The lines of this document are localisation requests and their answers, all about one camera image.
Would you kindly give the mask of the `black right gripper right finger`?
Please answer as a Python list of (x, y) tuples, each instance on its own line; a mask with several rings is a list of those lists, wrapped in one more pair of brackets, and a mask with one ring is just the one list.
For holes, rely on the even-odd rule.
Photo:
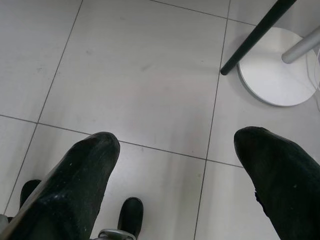
[(263, 127), (233, 138), (255, 197), (282, 240), (320, 238), (320, 165), (297, 143)]

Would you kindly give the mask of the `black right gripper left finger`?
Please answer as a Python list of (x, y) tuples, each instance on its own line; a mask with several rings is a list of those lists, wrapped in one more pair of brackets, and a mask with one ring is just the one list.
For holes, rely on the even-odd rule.
[(110, 132), (74, 144), (7, 226), (9, 240), (88, 240), (120, 154)]

